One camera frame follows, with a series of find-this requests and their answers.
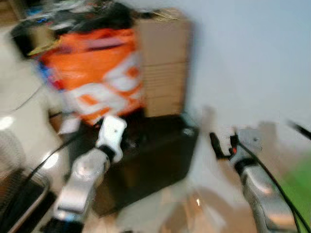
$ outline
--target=cardboard box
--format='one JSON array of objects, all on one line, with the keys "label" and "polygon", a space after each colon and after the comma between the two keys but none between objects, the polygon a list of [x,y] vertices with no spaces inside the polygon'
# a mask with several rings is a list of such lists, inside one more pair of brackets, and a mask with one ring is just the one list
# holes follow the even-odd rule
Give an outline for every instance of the cardboard box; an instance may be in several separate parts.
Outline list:
[{"label": "cardboard box", "polygon": [[7,0],[0,0],[0,26],[13,25],[17,17]]},{"label": "cardboard box", "polygon": [[147,117],[181,113],[188,73],[190,21],[174,8],[172,17],[137,20]]},{"label": "cardboard box", "polygon": [[32,45],[34,48],[44,48],[54,43],[54,31],[48,26],[42,25],[30,28]]}]

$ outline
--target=green object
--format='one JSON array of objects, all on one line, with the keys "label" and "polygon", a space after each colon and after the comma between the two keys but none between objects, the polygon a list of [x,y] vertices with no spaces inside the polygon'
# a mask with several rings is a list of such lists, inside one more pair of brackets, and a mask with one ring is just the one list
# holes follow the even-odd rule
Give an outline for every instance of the green object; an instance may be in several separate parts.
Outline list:
[{"label": "green object", "polygon": [[[305,221],[311,222],[311,152],[295,170],[286,175],[281,186]],[[307,232],[299,222],[301,232]]]}]

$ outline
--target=stacked cardboard boxes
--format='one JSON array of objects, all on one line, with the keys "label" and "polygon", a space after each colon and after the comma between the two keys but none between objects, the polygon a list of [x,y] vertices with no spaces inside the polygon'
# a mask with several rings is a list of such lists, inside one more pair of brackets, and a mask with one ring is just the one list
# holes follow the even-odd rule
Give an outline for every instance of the stacked cardboard boxes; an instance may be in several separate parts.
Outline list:
[{"label": "stacked cardboard boxes", "polygon": [[137,20],[147,117],[179,114],[184,105],[190,21],[176,9],[164,12]]}]

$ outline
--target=orange and white bag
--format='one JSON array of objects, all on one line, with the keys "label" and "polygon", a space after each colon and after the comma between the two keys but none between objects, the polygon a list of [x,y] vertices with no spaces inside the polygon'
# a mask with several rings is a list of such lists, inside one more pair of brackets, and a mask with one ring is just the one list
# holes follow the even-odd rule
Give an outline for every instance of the orange and white bag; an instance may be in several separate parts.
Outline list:
[{"label": "orange and white bag", "polygon": [[87,123],[142,106],[138,51],[132,29],[69,33],[44,58],[62,80],[66,99]]}]

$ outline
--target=white wall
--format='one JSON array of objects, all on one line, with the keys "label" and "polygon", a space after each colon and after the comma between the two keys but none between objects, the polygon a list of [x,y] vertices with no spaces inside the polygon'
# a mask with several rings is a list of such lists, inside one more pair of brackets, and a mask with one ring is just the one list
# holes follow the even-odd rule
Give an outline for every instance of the white wall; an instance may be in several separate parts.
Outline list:
[{"label": "white wall", "polygon": [[[232,126],[260,125],[262,160],[278,177],[293,170],[310,150],[310,142],[285,124],[291,119],[311,129],[311,1],[127,2],[178,7],[193,21],[186,109],[202,130],[226,139]],[[215,161],[203,136],[195,156],[193,182],[245,207],[237,176]]]}]

